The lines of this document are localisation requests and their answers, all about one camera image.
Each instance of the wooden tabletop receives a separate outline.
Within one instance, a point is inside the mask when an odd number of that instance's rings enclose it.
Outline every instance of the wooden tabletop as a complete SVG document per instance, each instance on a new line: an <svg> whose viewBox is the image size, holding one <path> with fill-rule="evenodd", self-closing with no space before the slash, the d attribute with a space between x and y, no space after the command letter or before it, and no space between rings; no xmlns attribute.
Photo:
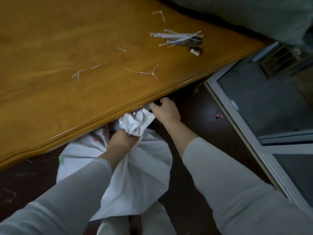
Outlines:
<svg viewBox="0 0 313 235"><path fill-rule="evenodd" d="M165 23L152 14L159 10ZM204 53L159 47L164 39L149 31L165 28L202 30ZM158 0L0 0L0 169L70 142L264 46ZM158 79L135 74L156 65ZM81 69L79 81L72 78Z"/></svg>

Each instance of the white sack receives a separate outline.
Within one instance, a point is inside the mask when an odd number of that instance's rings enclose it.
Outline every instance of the white sack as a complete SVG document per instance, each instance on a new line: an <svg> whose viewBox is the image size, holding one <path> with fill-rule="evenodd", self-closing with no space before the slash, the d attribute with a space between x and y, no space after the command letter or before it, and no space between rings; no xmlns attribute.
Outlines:
<svg viewBox="0 0 313 235"><path fill-rule="evenodd" d="M117 166L101 208L90 221L142 214L168 190L172 155L167 143L154 130L146 129L153 119L146 109L119 119L117 128L141 136L141 141ZM57 183L104 153L108 142L107 127L70 142L60 155Z"/></svg>

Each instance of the pants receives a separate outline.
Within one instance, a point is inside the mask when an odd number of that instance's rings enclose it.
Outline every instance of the pants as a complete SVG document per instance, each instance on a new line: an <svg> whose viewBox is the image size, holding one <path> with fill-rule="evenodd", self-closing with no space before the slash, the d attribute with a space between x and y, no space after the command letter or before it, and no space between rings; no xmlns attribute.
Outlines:
<svg viewBox="0 0 313 235"><path fill-rule="evenodd" d="M163 205L155 202L141 215L142 235L176 235ZM128 216L109 217L103 220L97 235L129 235Z"/></svg>

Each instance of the long-sleeved shirt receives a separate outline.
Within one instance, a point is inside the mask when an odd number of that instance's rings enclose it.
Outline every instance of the long-sleeved shirt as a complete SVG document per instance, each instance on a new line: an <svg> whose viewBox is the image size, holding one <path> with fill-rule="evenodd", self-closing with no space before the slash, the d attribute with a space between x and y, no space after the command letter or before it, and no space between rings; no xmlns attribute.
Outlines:
<svg viewBox="0 0 313 235"><path fill-rule="evenodd" d="M306 213L202 138L189 143L183 163L222 234L312 234ZM83 234L111 176L109 162L95 159L4 220L0 234Z"/></svg>

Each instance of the brown floor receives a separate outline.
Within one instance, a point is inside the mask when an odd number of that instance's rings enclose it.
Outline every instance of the brown floor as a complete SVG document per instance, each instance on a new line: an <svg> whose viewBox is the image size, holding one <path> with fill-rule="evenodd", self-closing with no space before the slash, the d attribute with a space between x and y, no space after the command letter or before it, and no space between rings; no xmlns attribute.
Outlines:
<svg viewBox="0 0 313 235"><path fill-rule="evenodd" d="M268 177L257 164L244 142L226 117L216 119L222 110L204 86L191 94L193 86L184 87L169 95L181 114L182 122L199 136L241 162L265 182ZM159 199L165 206L179 235L219 234L212 211L204 197L195 189L192 178L164 127L157 121L151 124L164 138L173 154L169 190ZM55 184L58 157L65 146L47 154L30 158L8 170L1 171L0 221L24 207ZM90 222L85 233L96 234L100 220Z"/></svg>

